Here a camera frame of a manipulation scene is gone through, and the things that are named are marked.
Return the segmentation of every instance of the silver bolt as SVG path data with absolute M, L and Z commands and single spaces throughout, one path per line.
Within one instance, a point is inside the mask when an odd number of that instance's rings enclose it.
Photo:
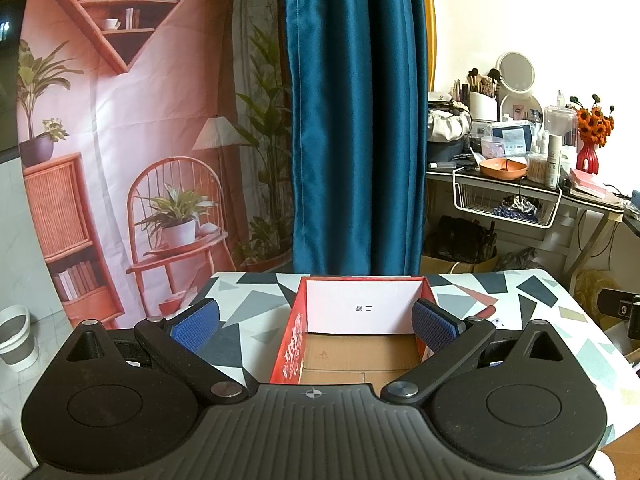
M 407 399 L 418 393 L 418 386 L 409 381 L 395 381 L 386 387 L 386 390 L 395 397 Z
M 211 393 L 218 397 L 237 397 L 242 394 L 243 388 L 240 384 L 232 381 L 220 381 L 211 387 Z

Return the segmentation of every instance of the red vase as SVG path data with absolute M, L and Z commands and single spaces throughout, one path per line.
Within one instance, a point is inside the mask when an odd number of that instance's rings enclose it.
M 600 163 L 598 162 L 598 155 L 596 154 L 596 145 L 594 142 L 584 143 L 580 153 L 578 153 L 576 168 L 586 173 L 598 174 Z

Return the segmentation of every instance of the white wire basket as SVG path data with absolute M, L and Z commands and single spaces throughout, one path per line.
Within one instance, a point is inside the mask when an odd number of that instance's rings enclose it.
M 562 199 L 562 191 L 537 189 L 519 182 L 487 182 L 486 179 L 468 178 L 460 176 L 456 179 L 455 170 L 452 174 L 453 205 L 460 211 L 475 215 L 486 216 L 494 220 L 503 220 L 516 224 L 549 229 L 556 219 L 556 213 Z M 536 221 L 518 218 L 505 218 L 494 214 L 494 209 L 502 203 L 507 195 L 522 195 L 526 198 L 535 198 L 540 201 Z

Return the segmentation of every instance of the blue curtain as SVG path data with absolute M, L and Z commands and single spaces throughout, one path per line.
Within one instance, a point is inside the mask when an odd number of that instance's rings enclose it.
M 286 0 L 293 266 L 417 274 L 424 219 L 424 0 Z

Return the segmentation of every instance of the cardboard box under table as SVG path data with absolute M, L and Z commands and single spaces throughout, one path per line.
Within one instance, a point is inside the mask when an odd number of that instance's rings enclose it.
M 412 329 L 425 278 L 302 278 L 271 383 L 382 387 L 422 360 Z

